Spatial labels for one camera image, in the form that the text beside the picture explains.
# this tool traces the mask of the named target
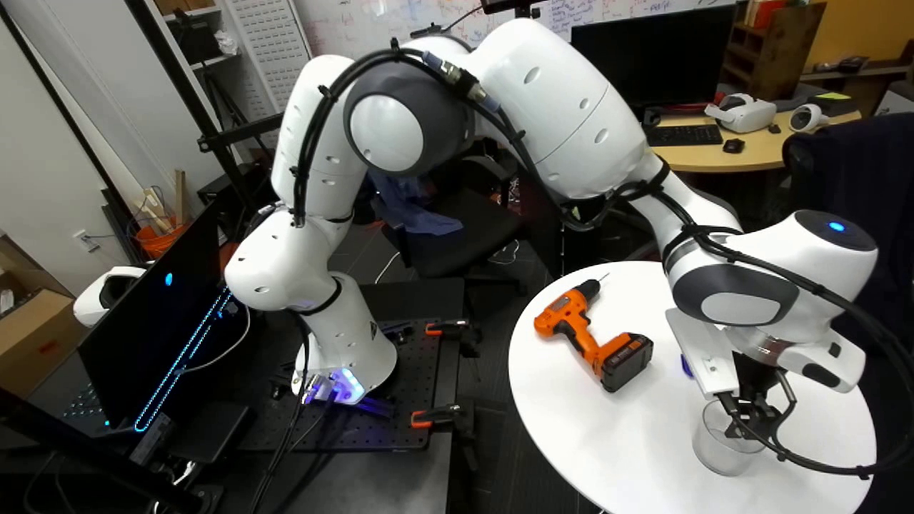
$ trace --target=black stand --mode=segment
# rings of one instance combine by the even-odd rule
[[[57,417],[34,408],[31,403],[9,394],[0,388],[0,420],[26,434],[34,437],[37,443],[74,457],[97,471],[103,471],[106,477],[111,477],[114,483],[149,497],[149,500],[160,500],[163,505],[174,508],[174,511],[194,511],[194,514],[206,514],[217,508],[217,494],[211,491],[183,491],[171,483],[166,483],[163,477],[151,474],[149,468],[134,465],[131,460],[111,454],[100,445],[94,445],[86,434],[80,434],[77,428],[60,423]]]

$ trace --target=laptop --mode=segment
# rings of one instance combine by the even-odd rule
[[[86,437],[146,434],[229,300],[209,208],[26,400]],[[0,431],[0,448],[20,445]]]

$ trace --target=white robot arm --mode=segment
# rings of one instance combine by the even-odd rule
[[[368,166],[423,174],[471,137],[514,146],[554,197],[620,194],[651,223],[686,314],[671,326],[680,326],[680,346],[705,394],[740,388],[734,351],[840,391],[860,380],[863,351],[828,328],[840,308],[765,266],[737,263],[734,251],[854,297],[874,268],[874,243],[823,214],[794,214],[743,234],[725,208],[694,194],[651,154],[611,83],[540,23],[503,23],[474,51],[446,37],[417,40],[411,51],[351,77],[354,86],[343,80],[346,89],[331,89],[351,74],[348,63],[317,57],[300,74],[271,171],[280,200],[294,208],[271,214],[243,240],[226,277],[251,308],[300,311],[317,340],[317,368],[343,371],[351,403],[377,388],[397,357],[357,286],[326,266],[348,228],[357,186]],[[514,137],[503,134],[506,120],[517,126]],[[697,326],[720,337],[691,340]]]

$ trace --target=monitor screen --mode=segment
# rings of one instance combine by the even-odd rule
[[[209,208],[94,326],[80,357],[111,425],[134,423],[174,388],[174,366],[223,291]]]
[[[571,46],[643,114],[671,103],[711,103],[734,6],[574,26]]]

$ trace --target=power drill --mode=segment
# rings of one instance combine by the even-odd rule
[[[648,368],[654,340],[623,331],[611,337],[606,346],[597,346],[588,328],[591,320],[586,317],[597,294],[600,280],[586,280],[577,288],[557,297],[548,308],[543,308],[534,326],[540,337],[566,334],[577,354],[594,368],[603,388],[620,391],[634,374]]]

